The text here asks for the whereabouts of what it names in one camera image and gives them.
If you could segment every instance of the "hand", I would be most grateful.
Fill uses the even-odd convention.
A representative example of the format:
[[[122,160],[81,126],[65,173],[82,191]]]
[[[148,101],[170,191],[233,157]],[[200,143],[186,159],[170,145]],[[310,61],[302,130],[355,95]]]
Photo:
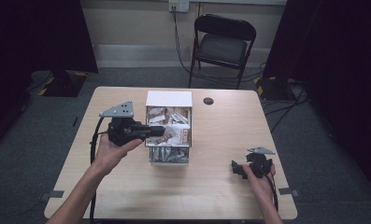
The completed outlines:
[[[262,178],[257,178],[252,172],[250,166],[247,164],[243,164],[243,170],[249,177],[251,190],[257,198],[258,202],[273,204],[273,192],[266,177],[263,176]],[[275,164],[272,164],[272,166],[270,167],[270,173],[267,176],[273,181],[273,175],[275,174]]]
[[[138,147],[141,143],[141,139],[134,139],[126,145],[118,147],[109,141],[107,133],[102,133],[93,165],[103,172],[104,175],[108,175],[121,159],[127,155],[127,152]]]

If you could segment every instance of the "chair backrest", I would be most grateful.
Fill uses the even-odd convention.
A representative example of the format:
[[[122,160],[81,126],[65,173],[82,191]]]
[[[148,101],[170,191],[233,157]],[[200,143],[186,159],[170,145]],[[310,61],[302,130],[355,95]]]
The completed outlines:
[[[212,35],[222,35],[247,41],[254,41],[257,35],[255,28],[247,21],[213,14],[198,17],[194,22],[194,30],[196,33],[201,31]]]

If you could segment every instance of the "forearm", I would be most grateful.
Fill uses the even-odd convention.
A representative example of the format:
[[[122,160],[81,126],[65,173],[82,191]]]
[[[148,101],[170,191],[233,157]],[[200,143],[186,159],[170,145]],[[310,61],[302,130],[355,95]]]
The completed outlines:
[[[262,211],[262,215],[264,216],[264,223],[266,224],[283,223],[273,202],[263,200],[263,199],[260,199],[258,201],[259,201],[260,209]]]
[[[80,223],[104,176],[95,166],[90,166],[47,223]]]

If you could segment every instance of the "electrical outlet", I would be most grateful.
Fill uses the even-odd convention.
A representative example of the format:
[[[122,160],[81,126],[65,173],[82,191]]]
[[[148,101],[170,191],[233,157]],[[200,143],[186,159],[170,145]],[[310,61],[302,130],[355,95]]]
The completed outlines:
[[[179,1],[168,1],[168,11],[179,11]]]
[[[189,1],[179,1],[178,8],[180,12],[189,12]]]

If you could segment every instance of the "black folding chair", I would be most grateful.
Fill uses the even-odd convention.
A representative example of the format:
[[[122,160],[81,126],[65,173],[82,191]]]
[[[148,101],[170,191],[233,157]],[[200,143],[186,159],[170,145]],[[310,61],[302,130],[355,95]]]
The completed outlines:
[[[204,37],[199,44],[199,32]],[[212,63],[239,70],[236,88],[240,86],[250,50],[256,37],[254,27],[247,21],[206,14],[194,22],[194,42],[191,73],[188,88],[191,87],[195,61]]]

